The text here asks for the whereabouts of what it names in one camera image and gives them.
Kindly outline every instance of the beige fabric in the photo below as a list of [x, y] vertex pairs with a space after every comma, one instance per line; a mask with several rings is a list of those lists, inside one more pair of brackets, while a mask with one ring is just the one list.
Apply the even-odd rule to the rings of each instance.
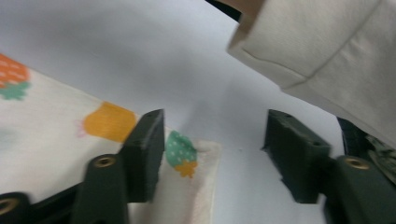
[[282, 91], [396, 147], [396, 1], [267, 0], [229, 52]]

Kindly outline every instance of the white table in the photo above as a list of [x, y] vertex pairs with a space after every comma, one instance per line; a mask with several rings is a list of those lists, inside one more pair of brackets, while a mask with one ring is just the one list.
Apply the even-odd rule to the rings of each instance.
[[342, 154], [334, 116], [226, 53], [236, 23], [205, 1], [2, 1], [0, 52], [138, 114], [223, 144], [214, 224], [323, 223], [294, 203], [263, 144], [267, 110], [292, 114]]

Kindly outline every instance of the white tabletop surface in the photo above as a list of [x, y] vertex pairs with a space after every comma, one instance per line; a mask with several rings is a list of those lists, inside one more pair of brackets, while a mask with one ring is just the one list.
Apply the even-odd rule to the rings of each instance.
[[223, 145], [214, 224], [324, 223], [294, 203], [260, 151], [268, 109], [292, 114], [343, 152], [333, 115], [282, 93], [226, 52], [236, 22], [198, 0], [0, 3], [0, 53], [138, 114]]

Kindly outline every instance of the brass screw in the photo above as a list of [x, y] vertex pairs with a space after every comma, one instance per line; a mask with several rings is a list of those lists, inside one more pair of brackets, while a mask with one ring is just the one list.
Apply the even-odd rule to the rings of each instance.
[[98, 168], [104, 168], [107, 166], [111, 166], [115, 162], [116, 162], [116, 159], [114, 159], [112, 157], [103, 157], [101, 159], [96, 160], [94, 165]]
[[346, 164], [352, 166], [353, 168], [360, 169], [360, 170], [370, 169], [369, 164], [367, 164], [364, 161], [357, 160], [357, 159], [346, 158]]
[[0, 200], [0, 216], [12, 211], [19, 202], [18, 199], [14, 198]]

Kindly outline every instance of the white cloth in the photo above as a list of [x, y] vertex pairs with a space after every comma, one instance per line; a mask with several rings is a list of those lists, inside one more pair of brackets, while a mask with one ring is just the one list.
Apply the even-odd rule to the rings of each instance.
[[[0, 54], [0, 194], [37, 203], [81, 181], [92, 158], [117, 153], [138, 116]], [[130, 220], [209, 224], [220, 145], [166, 129], [152, 203], [131, 203]]]
[[229, 52], [283, 92], [396, 147], [396, 1], [265, 0]]

